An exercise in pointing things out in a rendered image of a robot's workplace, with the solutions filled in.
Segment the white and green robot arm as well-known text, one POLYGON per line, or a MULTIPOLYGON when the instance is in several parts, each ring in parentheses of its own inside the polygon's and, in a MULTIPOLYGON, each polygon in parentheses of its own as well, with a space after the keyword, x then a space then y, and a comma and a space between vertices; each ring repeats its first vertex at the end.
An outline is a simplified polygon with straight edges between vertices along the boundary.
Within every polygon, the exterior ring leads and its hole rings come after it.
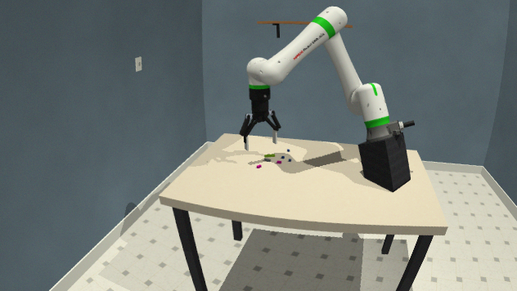
POLYGON ((390 122, 381 86, 378 83, 362 85, 339 34, 347 21, 347 15, 342 9, 327 7, 271 59, 258 57, 251 60, 246 68, 250 99, 269 100, 270 86, 280 84, 303 58, 323 44, 339 76, 348 109, 363 117, 367 130, 366 142, 399 135, 403 127, 415 125, 414 120, 406 123, 398 123, 398 120, 390 122))

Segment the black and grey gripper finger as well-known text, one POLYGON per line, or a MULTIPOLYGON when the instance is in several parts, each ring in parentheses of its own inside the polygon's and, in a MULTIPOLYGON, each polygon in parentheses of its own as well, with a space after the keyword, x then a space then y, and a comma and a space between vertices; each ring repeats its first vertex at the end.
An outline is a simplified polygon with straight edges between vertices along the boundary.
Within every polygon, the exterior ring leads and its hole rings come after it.
POLYGON ((254 119, 251 120, 252 114, 246 114, 245 115, 245 121, 242 125, 240 135, 244 137, 244 143, 245 143, 245 150, 249 150, 249 138, 248 135, 250 134, 251 130, 253 129, 254 125, 257 124, 257 122, 261 119, 261 116, 259 115, 255 122, 254 119), (250 122, 251 120, 251 122, 250 122), (249 124, 250 122, 250 124, 249 124), (249 126, 248 126, 249 124, 249 126))
POLYGON ((268 112, 271 115, 272 120, 276 126, 270 121, 270 119, 265 114, 263 115, 263 117, 266 119, 265 121, 273 128, 272 129, 272 142, 274 144, 277 144, 277 131, 279 130, 279 128, 281 128, 281 125, 279 124, 279 122, 276 118, 275 111, 270 110, 268 112))

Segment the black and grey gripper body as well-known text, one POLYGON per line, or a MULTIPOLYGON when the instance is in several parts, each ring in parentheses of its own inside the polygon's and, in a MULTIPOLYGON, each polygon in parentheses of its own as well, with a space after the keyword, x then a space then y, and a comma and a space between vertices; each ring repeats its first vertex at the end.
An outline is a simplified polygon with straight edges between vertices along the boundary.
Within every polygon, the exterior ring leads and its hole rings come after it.
POLYGON ((268 100, 267 101, 251 101, 252 105, 252 118, 254 121, 256 118, 260 115, 261 119, 258 121, 258 123, 264 122, 266 119, 263 117, 265 114, 266 116, 269 115, 268 111, 268 100))

